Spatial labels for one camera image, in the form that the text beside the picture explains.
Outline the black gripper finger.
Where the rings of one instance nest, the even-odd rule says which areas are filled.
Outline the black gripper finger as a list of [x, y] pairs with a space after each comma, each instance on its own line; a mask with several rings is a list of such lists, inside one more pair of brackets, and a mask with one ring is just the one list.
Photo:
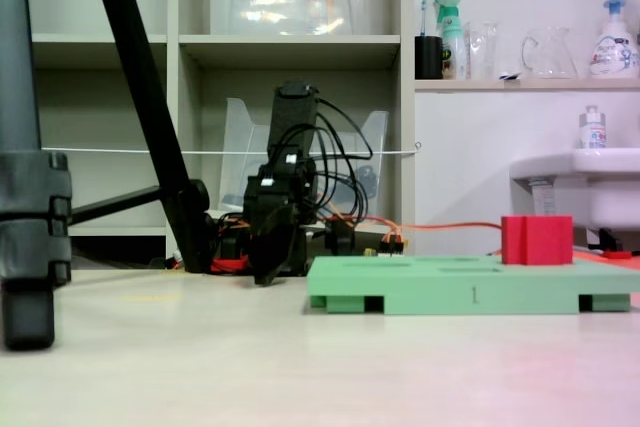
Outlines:
[[256, 285], [270, 285], [288, 261], [297, 220], [295, 205], [261, 209], [251, 219], [251, 269]]

